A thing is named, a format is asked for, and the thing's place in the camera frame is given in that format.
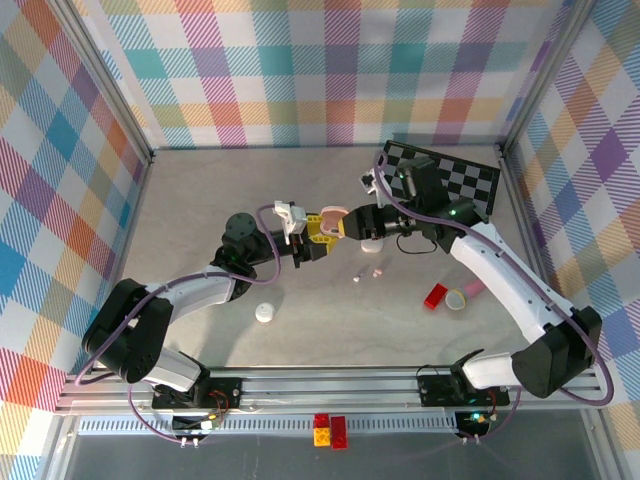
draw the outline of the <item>red lego brick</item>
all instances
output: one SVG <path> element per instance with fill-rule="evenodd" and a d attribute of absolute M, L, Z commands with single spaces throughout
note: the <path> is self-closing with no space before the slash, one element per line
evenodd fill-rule
<path fill-rule="evenodd" d="M 329 414 L 318 413 L 313 416 L 313 428 L 329 428 Z"/>
<path fill-rule="evenodd" d="M 436 286 L 433 287 L 433 290 L 431 290 L 431 293 L 429 294 L 429 296 L 425 298 L 424 304 L 427 307 L 429 307 L 431 310 L 435 310 L 438 304 L 442 301 L 444 296 L 447 294 L 448 290 L 449 289 L 444 285 L 440 285 L 439 283 L 436 283 Z"/>
<path fill-rule="evenodd" d="M 345 450 L 347 442 L 347 419 L 345 417 L 331 417 L 331 448 Z"/>

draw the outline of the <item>plaid fabric backdrop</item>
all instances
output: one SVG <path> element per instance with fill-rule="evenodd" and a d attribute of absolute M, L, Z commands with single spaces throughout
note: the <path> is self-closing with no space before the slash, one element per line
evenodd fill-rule
<path fill-rule="evenodd" d="M 32 478 L 143 163 L 45 0 L 0 0 L 0 478 Z"/>
<path fill-rule="evenodd" d="M 521 141 L 525 193 L 563 295 L 604 318 L 610 412 L 640 478 L 640 3 L 601 0 Z"/>
<path fill-rule="evenodd" d="M 570 3 L 76 0 L 148 138 L 174 148 L 494 143 Z"/>

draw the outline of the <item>black and white checkerboard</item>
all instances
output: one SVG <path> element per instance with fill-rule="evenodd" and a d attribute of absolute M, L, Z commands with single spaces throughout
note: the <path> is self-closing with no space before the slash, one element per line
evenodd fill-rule
<path fill-rule="evenodd" d="M 384 169 L 385 179 L 391 186 L 391 193 L 394 197 L 406 200 L 402 191 L 402 182 L 397 175 L 400 161 L 427 156 L 436 162 L 442 184 L 447 187 L 451 200 L 457 200 L 460 197 L 470 198 L 487 215 L 491 215 L 493 212 L 498 180 L 500 179 L 498 168 L 391 140 L 385 144 L 384 151 L 389 157 Z"/>

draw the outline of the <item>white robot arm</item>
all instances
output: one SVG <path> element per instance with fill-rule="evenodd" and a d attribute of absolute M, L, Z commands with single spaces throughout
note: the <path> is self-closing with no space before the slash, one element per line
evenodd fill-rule
<path fill-rule="evenodd" d="M 521 352 L 465 357 L 451 366 L 451 376 L 461 394 L 495 386 L 522 385 L 533 395 L 546 398 L 592 365 L 593 355 L 576 331 L 560 314 L 571 318 L 597 344 L 602 321 L 587 307 L 578 311 L 538 278 L 506 245 L 495 227 L 470 200 L 451 202 L 428 159 L 407 161 L 399 166 L 410 201 L 408 210 L 432 218 L 451 218 L 489 238 L 501 248 L 494 252 L 477 238 L 456 228 L 420 222 L 404 215 L 394 205 L 378 202 L 351 211 L 339 224 L 345 237 L 356 240 L 420 232 L 445 252 L 467 266 L 509 311 L 530 346 Z M 303 209 L 276 202 L 283 229 L 271 232 L 279 256 L 292 256 L 296 267 L 327 255 L 330 247 L 310 235 L 311 223 Z M 516 259 L 516 271 L 505 255 Z M 197 387 L 209 378 L 208 370 L 183 354 L 162 347 L 168 326 L 176 319 L 208 305 L 225 303 L 246 292 L 249 283 L 228 274 L 255 278 L 253 267 L 271 261 L 275 253 L 264 233 L 248 214 L 229 219 L 222 247 L 199 278 L 185 281 L 160 293 L 141 310 L 135 327 L 127 327 L 110 345 L 100 361 L 129 383 L 141 380 L 189 393 L 194 404 Z M 547 292 L 543 300 L 532 287 Z M 122 318 L 158 285 L 140 285 L 128 279 L 119 282 L 87 331 L 83 346 L 96 352 L 114 332 Z"/>

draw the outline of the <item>yellow lego brick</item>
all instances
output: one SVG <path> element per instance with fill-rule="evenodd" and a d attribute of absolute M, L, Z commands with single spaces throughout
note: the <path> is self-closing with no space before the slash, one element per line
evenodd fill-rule
<path fill-rule="evenodd" d="M 313 446 L 328 447 L 331 445 L 331 429 L 330 428 L 314 428 L 313 429 Z"/>

